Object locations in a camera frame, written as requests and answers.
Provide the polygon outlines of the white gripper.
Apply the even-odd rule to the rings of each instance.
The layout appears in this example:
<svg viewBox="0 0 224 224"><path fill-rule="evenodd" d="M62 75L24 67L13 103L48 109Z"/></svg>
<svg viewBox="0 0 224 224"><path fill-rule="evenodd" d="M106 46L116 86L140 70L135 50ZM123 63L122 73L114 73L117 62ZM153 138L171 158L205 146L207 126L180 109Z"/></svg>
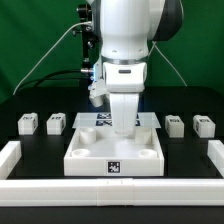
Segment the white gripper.
<svg viewBox="0 0 224 224"><path fill-rule="evenodd" d="M103 73L114 131L131 135L135 128L139 94L144 91L147 64L117 65L104 62Z"/></svg>

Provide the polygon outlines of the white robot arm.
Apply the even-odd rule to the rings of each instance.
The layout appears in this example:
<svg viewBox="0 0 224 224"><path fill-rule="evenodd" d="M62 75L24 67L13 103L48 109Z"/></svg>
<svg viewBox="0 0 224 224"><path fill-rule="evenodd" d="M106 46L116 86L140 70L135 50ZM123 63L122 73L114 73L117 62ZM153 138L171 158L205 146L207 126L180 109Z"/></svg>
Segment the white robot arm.
<svg viewBox="0 0 224 224"><path fill-rule="evenodd" d="M139 94L147 77L148 43L167 41L181 28L181 0L86 0L77 8L84 23L85 73L92 75L90 100L108 97L117 134L134 132Z"/></svg>

